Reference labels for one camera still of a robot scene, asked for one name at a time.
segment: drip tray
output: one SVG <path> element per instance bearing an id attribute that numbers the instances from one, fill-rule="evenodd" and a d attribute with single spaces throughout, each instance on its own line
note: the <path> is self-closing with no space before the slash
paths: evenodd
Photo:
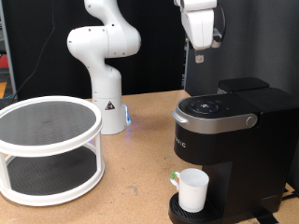
<path id="1" fill-rule="evenodd" d="M 206 199 L 205 207 L 198 213 L 189 213 L 183 210 L 178 204 L 178 193 L 170 200 L 169 216 L 174 224 L 206 223 L 221 224 L 221 215 Z"/>
<path id="2" fill-rule="evenodd" d="M 87 147 L 63 154 L 15 157 L 7 166 L 11 188 L 26 195 L 52 195 L 74 189 L 96 172 L 96 156 Z"/>

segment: black mesh surface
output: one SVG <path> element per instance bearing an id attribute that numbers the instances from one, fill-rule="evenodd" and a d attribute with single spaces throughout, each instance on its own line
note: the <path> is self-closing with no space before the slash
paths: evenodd
<path id="1" fill-rule="evenodd" d="M 20 146 L 43 146 L 88 131 L 96 117 L 90 108 L 69 102 L 45 102 L 13 110 L 0 119 L 0 140 Z"/>
<path id="2" fill-rule="evenodd" d="M 51 195 L 89 180 L 96 172 L 96 157 L 86 147 L 80 147 L 50 157 L 17 157 L 7 168 L 13 190 L 27 195 Z"/>
<path id="3" fill-rule="evenodd" d="M 205 207 L 198 213 L 189 213 L 183 210 L 178 204 L 178 193 L 176 193 L 170 200 L 170 213 L 171 217 L 174 217 L 180 222 L 177 223 L 212 223 L 212 220 L 220 219 L 218 211 L 206 200 Z"/>

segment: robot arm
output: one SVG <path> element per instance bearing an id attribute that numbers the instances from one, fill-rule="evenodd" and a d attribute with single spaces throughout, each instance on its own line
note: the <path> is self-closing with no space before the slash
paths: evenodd
<path id="1" fill-rule="evenodd" d="M 117 0 L 85 0 L 86 10 L 104 26 L 81 27 L 71 31 L 67 46 L 88 69 L 93 103 L 101 111 L 102 134 L 119 133 L 129 124 L 121 100 L 121 73 L 105 64 L 105 58 L 136 54 L 141 45 L 139 32 L 121 15 Z"/>
<path id="2" fill-rule="evenodd" d="M 214 29 L 214 10 L 217 0 L 174 0 L 180 7 L 181 21 L 189 40 L 195 49 L 196 61 L 202 63 L 203 57 L 198 50 L 218 48 L 220 42 L 214 40 L 219 36 Z"/>

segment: black coffee maker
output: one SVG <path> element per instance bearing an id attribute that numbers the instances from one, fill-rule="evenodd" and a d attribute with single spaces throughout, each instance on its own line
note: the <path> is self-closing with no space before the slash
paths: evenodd
<path id="1" fill-rule="evenodd" d="M 205 208 L 170 200 L 175 224 L 231 224 L 278 211 L 299 134 L 299 100 L 259 79 L 224 80 L 226 94 L 178 102 L 175 152 L 203 165 Z"/>

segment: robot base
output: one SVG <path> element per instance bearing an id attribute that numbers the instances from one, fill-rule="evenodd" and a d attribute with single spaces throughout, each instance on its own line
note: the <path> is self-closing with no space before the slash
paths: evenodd
<path id="1" fill-rule="evenodd" d="M 121 101 L 121 96 L 107 99 L 93 97 L 93 103 L 102 114 L 101 134 L 120 133 L 130 124 L 126 118 L 126 105 Z"/>

